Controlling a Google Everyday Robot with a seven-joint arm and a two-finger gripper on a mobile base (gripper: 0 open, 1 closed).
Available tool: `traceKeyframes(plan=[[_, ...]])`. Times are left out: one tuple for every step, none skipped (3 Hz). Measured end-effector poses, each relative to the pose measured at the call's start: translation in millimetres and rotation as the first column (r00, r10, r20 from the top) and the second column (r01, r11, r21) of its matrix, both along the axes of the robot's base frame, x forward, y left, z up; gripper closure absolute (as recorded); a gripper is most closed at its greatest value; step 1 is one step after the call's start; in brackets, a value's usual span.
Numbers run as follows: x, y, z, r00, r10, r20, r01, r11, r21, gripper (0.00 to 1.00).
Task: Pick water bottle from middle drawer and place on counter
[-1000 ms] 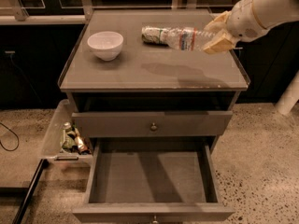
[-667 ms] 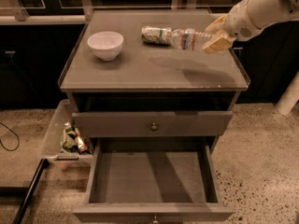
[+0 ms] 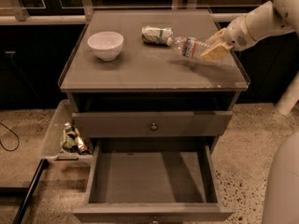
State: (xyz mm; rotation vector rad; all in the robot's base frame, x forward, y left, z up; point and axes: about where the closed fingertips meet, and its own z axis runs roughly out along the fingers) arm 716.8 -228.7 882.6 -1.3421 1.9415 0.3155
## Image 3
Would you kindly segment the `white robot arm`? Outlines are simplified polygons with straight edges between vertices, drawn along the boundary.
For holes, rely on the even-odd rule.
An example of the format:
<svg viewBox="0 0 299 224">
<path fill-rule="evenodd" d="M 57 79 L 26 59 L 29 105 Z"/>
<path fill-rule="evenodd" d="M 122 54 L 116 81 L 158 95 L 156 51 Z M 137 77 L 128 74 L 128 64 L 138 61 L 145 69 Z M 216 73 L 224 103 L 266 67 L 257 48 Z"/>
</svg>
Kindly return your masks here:
<svg viewBox="0 0 299 224">
<path fill-rule="evenodd" d="M 206 61 L 224 58 L 276 35 L 299 33 L 299 0 L 271 0 L 240 16 L 211 36 Z M 272 161 L 263 206 L 262 224 L 299 224 L 299 132 L 290 135 Z"/>
</svg>

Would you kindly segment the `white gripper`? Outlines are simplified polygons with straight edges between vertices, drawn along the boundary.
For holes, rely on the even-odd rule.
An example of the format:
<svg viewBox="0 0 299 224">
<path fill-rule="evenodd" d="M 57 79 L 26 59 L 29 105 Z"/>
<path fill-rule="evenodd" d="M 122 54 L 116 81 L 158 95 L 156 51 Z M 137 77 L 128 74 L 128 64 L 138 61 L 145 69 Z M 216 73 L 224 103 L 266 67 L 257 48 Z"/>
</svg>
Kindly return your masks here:
<svg viewBox="0 0 299 224">
<path fill-rule="evenodd" d="M 253 21 L 250 14 L 234 19 L 226 28 L 222 28 L 206 40 L 212 47 L 205 50 L 201 58 L 205 61 L 222 60 L 231 49 L 243 51 L 253 47 L 257 40 L 252 31 Z"/>
</svg>

